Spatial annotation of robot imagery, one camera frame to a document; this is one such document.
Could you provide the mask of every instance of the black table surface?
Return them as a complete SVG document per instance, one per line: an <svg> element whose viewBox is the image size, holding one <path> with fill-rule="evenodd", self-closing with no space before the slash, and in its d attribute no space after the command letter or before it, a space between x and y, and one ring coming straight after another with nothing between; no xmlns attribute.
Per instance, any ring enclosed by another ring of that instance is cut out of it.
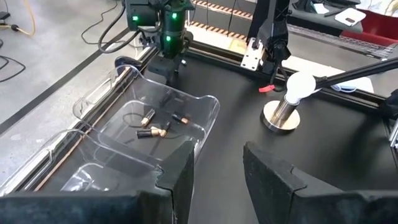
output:
<svg viewBox="0 0 398 224"><path fill-rule="evenodd" d="M195 166L190 223L257 223L246 187L243 146L254 141L299 169L343 190L398 189L398 176L381 118L311 97L298 111L301 124L287 136L259 119L276 93L258 83L188 58L178 88L221 104L216 123Z"/></svg>

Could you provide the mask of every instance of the metal base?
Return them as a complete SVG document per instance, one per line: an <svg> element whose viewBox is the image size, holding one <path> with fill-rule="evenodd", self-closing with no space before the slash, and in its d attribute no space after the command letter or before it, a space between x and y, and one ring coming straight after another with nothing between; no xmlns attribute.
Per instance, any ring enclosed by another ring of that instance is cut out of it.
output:
<svg viewBox="0 0 398 224"><path fill-rule="evenodd" d="M261 113L262 122L273 132L280 134L288 134L294 131L300 124L300 115L294 110L289 118L285 121L275 119L275 110L280 101L274 100L268 102Z"/></svg>

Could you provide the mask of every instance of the transparent acrylic tray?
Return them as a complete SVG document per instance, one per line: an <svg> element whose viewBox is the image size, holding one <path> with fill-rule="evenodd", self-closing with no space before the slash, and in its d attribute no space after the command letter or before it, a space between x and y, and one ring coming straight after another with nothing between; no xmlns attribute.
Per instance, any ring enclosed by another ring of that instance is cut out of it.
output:
<svg viewBox="0 0 398 224"><path fill-rule="evenodd" d="M24 184L25 189L86 192L154 188L162 174L160 161L101 135L77 129L56 134L27 161L25 166L38 160L42 163ZM9 184L14 180L12 176L0 188L0 196L10 193Z"/></svg>
<svg viewBox="0 0 398 224"><path fill-rule="evenodd" d="M118 97L112 99L113 103L107 110L100 111L99 119L86 117L103 98L114 95ZM155 110L155 116L143 127L141 121L152 109ZM106 80L79 99L73 107L74 115L102 136L159 160L165 159L185 141L194 143L197 158L219 110L220 103L214 96L188 95L144 78L140 71L129 65L115 68ZM188 123L172 119L173 114L186 118ZM171 126L164 138L138 139L136 136L136 131L140 129L162 129L167 122L171 122ZM102 138L99 141L107 144Z"/></svg>

